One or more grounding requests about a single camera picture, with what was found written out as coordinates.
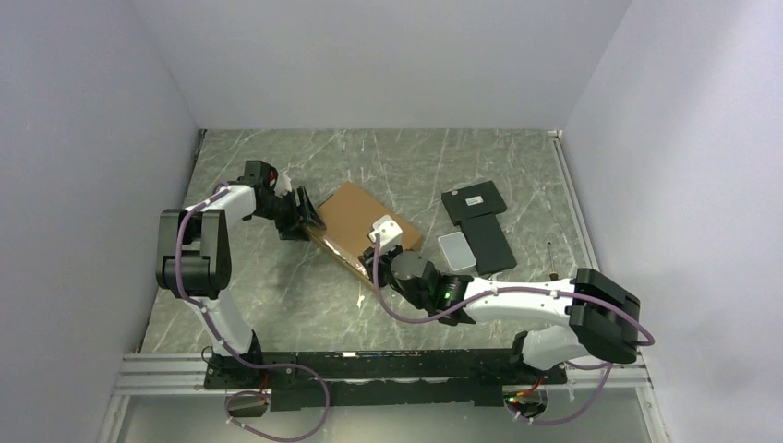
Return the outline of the brown cardboard express box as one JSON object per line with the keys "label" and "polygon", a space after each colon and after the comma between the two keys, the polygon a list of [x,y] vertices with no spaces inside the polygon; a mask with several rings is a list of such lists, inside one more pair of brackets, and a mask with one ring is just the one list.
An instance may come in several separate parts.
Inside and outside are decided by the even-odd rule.
{"label": "brown cardboard express box", "polygon": [[383,216],[391,216],[402,228],[402,247],[405,250],[418,251],[424,243],[424,235],[414,225],[350,181],[321,203],[317,207],[317,213],[326,228],[321,230],[307,227],[309,239],[368,288],[371,288],[373,283],[361,257],[372,247],[368,235],[373,230],[374,222]]}

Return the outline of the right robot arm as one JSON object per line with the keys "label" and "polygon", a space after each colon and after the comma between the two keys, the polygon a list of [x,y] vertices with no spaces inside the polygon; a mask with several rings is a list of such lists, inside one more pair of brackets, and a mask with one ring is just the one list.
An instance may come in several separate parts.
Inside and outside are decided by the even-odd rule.
{"label": "right robot arm", "polygon": [[536,323],[536,330],[517,334],[512,345],[509,370],[521,383],[586,356],[629,365],[639,347],[654,342],[639,321],[640,299],[596,269],[579,268],[570,279],[539,283],[492,281],[441,272],[399,246],[383,253],[370,247],[360,261],[377,291],[389,287],[425,312],[424,317],[404,317],[383,302],[399,321],[448,326],[495,320]]}

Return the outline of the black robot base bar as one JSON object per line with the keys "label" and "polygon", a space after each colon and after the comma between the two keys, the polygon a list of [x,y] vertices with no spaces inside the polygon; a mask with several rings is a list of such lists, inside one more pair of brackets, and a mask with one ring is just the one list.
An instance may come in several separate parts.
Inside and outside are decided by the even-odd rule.
{"label": "black robot base bar", "polygon": [[275,412],[337,406],[467,402],[495,407],[537,381],[563,385],[563,367],[539,375],[516,365],[507,349],[378,352],[264,352],[259,368],[232,357],[207,361],[207,390],[268,389]]}

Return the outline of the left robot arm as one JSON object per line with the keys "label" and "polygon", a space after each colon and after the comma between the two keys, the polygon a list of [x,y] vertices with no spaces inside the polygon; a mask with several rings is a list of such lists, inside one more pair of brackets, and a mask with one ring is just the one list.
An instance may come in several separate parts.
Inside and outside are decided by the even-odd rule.
{"label": "left robot arm", "polygon": [[326,227],[303,186],[264,161],[248,161],[233,181],[219,183],[199,203],[164,210],[159,219],[156,281],[184,302],[207,331],[218,365],[244,388],[260,383],[265,362],[255,331],[229,290],[232,257],[229,229],[261,218],[280,239],[306,241],[308,229]]}

